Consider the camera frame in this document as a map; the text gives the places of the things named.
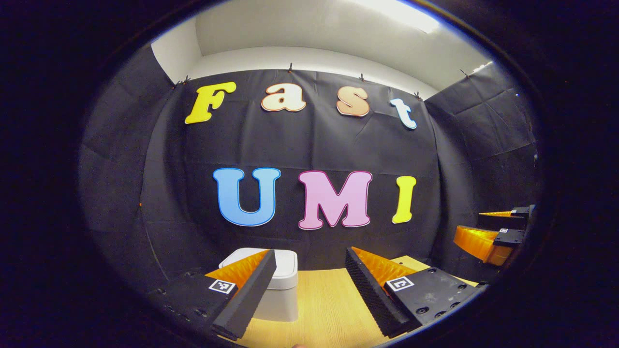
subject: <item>wooden table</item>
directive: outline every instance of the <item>wooden table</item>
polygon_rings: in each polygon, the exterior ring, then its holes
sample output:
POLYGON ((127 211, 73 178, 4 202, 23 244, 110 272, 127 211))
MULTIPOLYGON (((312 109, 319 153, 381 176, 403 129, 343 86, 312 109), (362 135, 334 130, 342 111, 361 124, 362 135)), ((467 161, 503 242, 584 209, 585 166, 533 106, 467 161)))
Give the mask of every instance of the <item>wooden table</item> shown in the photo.
MULTIPOLYGON (((429 268, 409 256, 393 261, 415 271, 429 268)), ((236 343, 249 348, 290 348, 297 343, 308 348, 361 348, 389 340, 381 334, 346 268, 299 271, 298 278, 299 319, 284 323, 253 318, 236 343)))

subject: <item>orange gripper pad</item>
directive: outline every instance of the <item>orange gripper pad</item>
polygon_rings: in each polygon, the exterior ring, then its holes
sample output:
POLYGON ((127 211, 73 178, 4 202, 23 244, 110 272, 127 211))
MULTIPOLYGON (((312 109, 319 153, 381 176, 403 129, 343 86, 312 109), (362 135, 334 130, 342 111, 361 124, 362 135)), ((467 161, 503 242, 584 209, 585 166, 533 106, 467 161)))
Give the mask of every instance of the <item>orange gripper pad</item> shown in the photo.
POLYGON ((351 249, 357 254, 357 256, 359 256, 361 262, 363 262, 363 264, 370 270, 370 273, 372 273, 372 276, 376 279, 378 284, 383 287, 383 290, 385 290, 385 282, 398 277, 408 276, 409 274, 416 272, 413 269, 395 263, 390 259, 355 248, 354 246, 351 247, 351 249))
POLYGON ((481 212, 479 214, 490 215, 490 216, 511 216, 511 211, 481 212))
POLYGON ((498 234, 499 232, 496 231, 458 226, 454 243, 484 263, 501 266, 511 254, 513 248, 494 245, 493 242, 498 234))
POLYGON ((219 279, 221 281, 235 283, 239 288, 243 288, 245 282, 249 279, 251 274, 256 270, 256 267, 260 264, 264 255, 269 250, 260 251, 257 254, 253 254, 244 259, 240 259, 237 262, 231 263, 228 266, 216 269, 210 273, 205 274, 207 277, 219 279))

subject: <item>pink letter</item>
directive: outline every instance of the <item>pink letter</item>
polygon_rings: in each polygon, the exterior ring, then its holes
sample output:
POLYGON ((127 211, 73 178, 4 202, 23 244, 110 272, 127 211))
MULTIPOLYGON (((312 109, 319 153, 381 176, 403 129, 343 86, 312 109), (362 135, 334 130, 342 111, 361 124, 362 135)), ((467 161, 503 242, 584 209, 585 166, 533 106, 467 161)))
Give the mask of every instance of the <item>pink letter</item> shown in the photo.
POLYGON ((322 209, 329 226, 337 225, 344 209, 348 207, 342 225, 360 227, 370 223, 368 216, 368 186, 372 174, 352 172, 339 194, 324 172, 310 170, 299 174, 299 181, 305 185, 305 217, 299 221, 303 230, 317 230, 323 222, 318 218, 318 206, 322 209))

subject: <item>ceiling light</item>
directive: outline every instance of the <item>ceiling light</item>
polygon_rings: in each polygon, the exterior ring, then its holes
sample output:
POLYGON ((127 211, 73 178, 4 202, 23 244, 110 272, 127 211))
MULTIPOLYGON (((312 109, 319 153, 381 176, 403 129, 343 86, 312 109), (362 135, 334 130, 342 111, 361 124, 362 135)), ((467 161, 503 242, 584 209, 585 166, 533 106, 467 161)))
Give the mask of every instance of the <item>ceiling light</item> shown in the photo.
POLYGON ((473 69, 473 73, 478 72, 479 70, 483 69, 483 67, 485 67, 486 65, 492 63, 492 61, 487 62, 486 64, 482 64, 479 67, 476 67, 475 69, 473 69))
POLYGON ((429 15, 413 8, 410 4, 398 0, 351 0, 359 5, 380 12, 392 20, 411 25, 425 33, 438 28, 438 22, 429 15))

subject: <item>wall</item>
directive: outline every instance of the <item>wall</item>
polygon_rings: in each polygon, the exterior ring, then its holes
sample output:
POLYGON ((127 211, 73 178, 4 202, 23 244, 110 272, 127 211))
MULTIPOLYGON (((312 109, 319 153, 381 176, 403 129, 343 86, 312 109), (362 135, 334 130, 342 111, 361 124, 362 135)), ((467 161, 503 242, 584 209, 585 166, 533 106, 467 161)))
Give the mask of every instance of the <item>wall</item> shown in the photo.
POLYGON ((188 71, 202 58, 193 17, 158 37, 153 53, 172 82, 185 80, 188 71))
POLYGON ((438 92, 428 84, 385 65, 349 54, 304 47, 255 47, 210 54, 202 57, 188 74, 192 79, 197 79, 233 71, 288 69, 291 62, 293 69, 298 70, 331 72, 352 77, 363 74, 369 81, 410 94, 419 92, 423 99, 438 92))

